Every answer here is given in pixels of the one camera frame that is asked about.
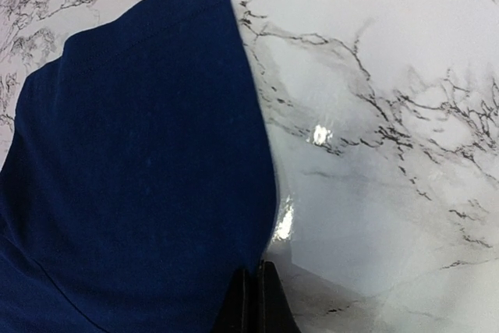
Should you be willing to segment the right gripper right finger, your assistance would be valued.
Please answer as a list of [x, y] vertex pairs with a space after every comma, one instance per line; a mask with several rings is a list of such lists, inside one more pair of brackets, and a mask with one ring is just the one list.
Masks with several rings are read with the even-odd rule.
[[260, 262], [257, 276], [257, 332], [300, 333], [274, 263]]

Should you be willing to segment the navy blue t-shirt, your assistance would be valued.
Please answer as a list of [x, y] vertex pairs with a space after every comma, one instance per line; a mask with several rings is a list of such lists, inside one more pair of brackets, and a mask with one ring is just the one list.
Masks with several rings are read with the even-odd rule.
[[1, 170], [4, 332], [208, 332], [274, 225], [231, 0], [143, 0], [31, 73]]

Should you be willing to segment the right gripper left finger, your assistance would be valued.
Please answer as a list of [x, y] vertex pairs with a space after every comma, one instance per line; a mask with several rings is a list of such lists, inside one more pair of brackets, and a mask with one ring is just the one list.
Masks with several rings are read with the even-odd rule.
[[246, 269], [238, 269], [232, 276], [212, 332], [251, 332], [254, 328], [255, 291], [254, 277]]

